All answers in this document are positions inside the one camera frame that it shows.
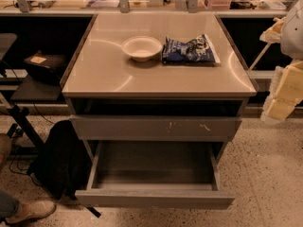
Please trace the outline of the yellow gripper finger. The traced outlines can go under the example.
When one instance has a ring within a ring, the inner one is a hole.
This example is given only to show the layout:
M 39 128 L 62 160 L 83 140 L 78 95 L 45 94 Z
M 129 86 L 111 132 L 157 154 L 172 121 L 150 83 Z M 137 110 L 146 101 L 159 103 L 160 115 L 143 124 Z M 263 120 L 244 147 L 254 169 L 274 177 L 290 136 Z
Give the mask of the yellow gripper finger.
M 277 66 L 271 79 L 270 95 L 262 107 L 262 121 L 284 121 L 303 100 L 303 61 L 285 68 Z
M 259 39 L 268 44 L 280 43 L 281 41 L 281 29 L 284 25 L 285 18 L 274 18 L 274 24 L 267 28 L 259 36 Z

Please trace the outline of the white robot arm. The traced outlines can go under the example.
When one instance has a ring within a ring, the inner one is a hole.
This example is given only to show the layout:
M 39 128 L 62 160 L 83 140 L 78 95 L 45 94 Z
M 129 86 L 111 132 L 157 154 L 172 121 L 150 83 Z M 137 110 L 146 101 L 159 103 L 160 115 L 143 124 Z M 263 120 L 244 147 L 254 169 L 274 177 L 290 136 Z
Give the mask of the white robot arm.
M 261 120 L 271 125 L 284 121 L 303 100 L 303 0 L 275 21 L 259 39 L 280 44 L 281 52 L 292 62 L 285 68 L 277 66 L 272 76 L 261 114 Z

